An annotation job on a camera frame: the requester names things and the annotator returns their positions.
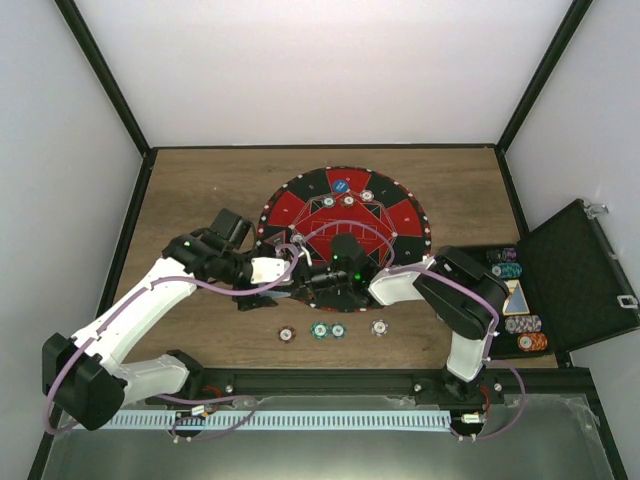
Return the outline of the teal poker chip stack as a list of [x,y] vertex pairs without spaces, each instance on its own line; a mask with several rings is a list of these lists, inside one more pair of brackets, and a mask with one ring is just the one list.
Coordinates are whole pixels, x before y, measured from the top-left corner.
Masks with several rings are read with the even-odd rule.
[[324,322],[316,322],[312,325],[310,332],[316,339],[324,339],[330,333],[330,328]]

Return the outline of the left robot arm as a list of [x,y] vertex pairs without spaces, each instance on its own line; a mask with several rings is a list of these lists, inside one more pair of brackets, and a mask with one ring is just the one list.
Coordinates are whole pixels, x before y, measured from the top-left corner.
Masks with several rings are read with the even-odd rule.
[[69,337],[52,335],[42,347],[43,423],[59,407],[88,430],[104,426],[125,405],[151,397],[191,404],[204,392],[204,368],[181,350],[125,361],[133,347],[178,303],[198,289],[259,299],[290,280],[300,250],[290,243],[260,256],[239,252],[251,221],[223,209],[209,227],[173,238],[128,293]]

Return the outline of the brown poker chip stack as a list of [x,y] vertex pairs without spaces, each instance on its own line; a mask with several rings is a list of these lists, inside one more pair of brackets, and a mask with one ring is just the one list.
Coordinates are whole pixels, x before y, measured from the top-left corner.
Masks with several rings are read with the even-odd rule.
[[295,339],[296,331],[290,326],[285,326],[279,329],[278,338],[284,343],[290,343]]

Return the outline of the blue round blind button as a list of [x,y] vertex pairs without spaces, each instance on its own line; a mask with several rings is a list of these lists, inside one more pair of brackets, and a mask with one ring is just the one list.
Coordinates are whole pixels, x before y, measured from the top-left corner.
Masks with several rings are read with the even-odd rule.
[[336,194],[344,194],[350,190],[347,179],[337,179],[332,184],[332,190]]

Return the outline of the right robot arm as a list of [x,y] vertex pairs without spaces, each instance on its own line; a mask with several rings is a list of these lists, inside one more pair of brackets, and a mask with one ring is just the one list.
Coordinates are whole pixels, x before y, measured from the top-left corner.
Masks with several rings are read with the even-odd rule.
[[509,290],[464,251],[445,246],[436,255],[400,266],[379,266],[362,255],[338,255],[324,265],[301,263],[293,294],[312,307],[346,312],[425,301],[452,331],[442,389],[458,403],[480,390]]

